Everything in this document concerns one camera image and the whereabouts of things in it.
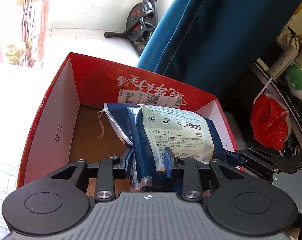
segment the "red cardboard box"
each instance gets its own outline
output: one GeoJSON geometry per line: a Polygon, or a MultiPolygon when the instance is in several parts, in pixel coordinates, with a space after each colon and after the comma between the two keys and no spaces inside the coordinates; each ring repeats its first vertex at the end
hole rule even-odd
{"type": "MultiPolygon", "coordinates": [[[[211,119],[224,148],[237,149],[214,95],[146,70],[70,53],[38,108],[22,155],[17,188],[77,159],[96,163],[110,155],[122,155],[125,146],[105,114],[101,118],[104,136],[96,138],[102,131],[97,112],[103,103],[132,102],[132,94],[141,97],[146,93],[154,95],[150,97],[158,105],[211,119]]],[[[117,191],[128,189],[128,180],[116,180],[117,191]]]]}

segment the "blue package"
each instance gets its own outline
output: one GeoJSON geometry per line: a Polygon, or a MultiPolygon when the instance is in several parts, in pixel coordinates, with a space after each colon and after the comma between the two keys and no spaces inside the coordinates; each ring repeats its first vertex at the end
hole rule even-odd
{"type": "Polygon", "coordinates": [[[113,129],[133,146],[131,180],[136,190],[144,187],[175,188],[163,164],[163,149],[187,155],[203,163],[227,161],[213,122],[190,111],[162,106],[104,104],[113,129]]]}

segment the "dried plant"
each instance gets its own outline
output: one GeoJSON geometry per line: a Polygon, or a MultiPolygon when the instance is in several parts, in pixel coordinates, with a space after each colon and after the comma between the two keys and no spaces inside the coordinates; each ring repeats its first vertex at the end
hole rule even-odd
{"type": "Polygon", "coordinates": [[[21,41],[25,44],[25,52],[22,54],[21,62],[24,66],[33,67],[35,63],[34,35],[36,23],[35,7],[33,6],[34,0],[23,0],[23,17],[21,24],[21,41]]]}
{"type": "Polygon", "coordinates": [[[20,35],[21,35],[21,45],[8,45],[8,52],[5,53],[10,64],[23,65],[28,67],[33,67],[36,59],[35,47],[37,46],[37,41],[35,38],[39,34],[35,34],[36,22],[35,20],[35,6],[33,2],[37,0],[17,0],[16,4],[23,6],[23,16],[21,21],[20,35]]]}

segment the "green stuffed toy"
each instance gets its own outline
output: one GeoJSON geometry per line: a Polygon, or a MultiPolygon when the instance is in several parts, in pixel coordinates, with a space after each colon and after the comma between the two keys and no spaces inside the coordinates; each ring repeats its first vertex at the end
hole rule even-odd
{"type": "Polygon", "coordinates": [[[289,66],[286,72],[286,80],[291,95],[302,101],[302,68],[297,64],[289,66]]]}

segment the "plastic bag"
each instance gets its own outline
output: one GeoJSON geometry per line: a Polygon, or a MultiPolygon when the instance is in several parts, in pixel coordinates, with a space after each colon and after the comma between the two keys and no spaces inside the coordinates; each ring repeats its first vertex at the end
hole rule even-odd
{"type": "Polygon", "coordinates": [[[250,124],[254,139],[275,150],[283,149],[291,132],[288,109],[270,93],[263,93],[256,99],[250,124]]]}
{"type": "Polygon", "coordinates": [[[190,111],[161,106],[104,104],[117,135],[133,146],[131,190],[145,187],[179,191],[182,184],[169,180],[163,163],[163,149],[208,163],[213,157],[226,162],[224,149],[211,120],[190,111]]]}

